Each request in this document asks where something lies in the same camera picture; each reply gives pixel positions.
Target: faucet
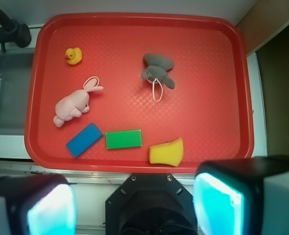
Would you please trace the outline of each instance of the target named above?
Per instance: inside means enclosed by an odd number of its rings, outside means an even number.
[[[1,50],[5,53],[5,43],[14,42],[18,47],[26,47],[31,42],[31,34],[26,24],[19,24],[11,20],[0,9],[0,43]]]

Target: rubber duck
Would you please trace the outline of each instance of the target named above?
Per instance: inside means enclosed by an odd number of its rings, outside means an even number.
[[[68,48],[65,52],[65,58],[70,65],[76,65],[82,60],[82,52],[80,48]]]

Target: stuffed toy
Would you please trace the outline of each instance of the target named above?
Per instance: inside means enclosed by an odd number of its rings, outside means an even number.
[[[156,54],[145,54],[144,61],[148,67],[142,71],[141,78],[152,83],[153,99],[158,102],[161,100],[163,95],[162,83],[165,84],[169,89],[174,89],[176,87],[175,82],[168,76],[167,73],[168,70],[171,70],[174,67],[174,62],[162,55]],[[155,83],[158,83],[162,89],[159,100],[155,99]]]
[[[60,100],[55,106],[54,124],[61,127],[65,121],[72,120],[74,117],[79,118],[83,113],[89,112],[89,92],[103,90],[103,87],[98,86],[98,84],[99,78],[97,76],[90,77],[85,81],[83,90],[76,90]]]

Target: green sponge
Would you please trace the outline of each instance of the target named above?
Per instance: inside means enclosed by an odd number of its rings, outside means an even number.
[[[141,130],[106,132],[106,148],[133,148],[142,146]]]

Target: sink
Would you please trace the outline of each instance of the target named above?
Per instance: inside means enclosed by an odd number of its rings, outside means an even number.
[[[0,135],[23,135],[34,48],[0,52]]]

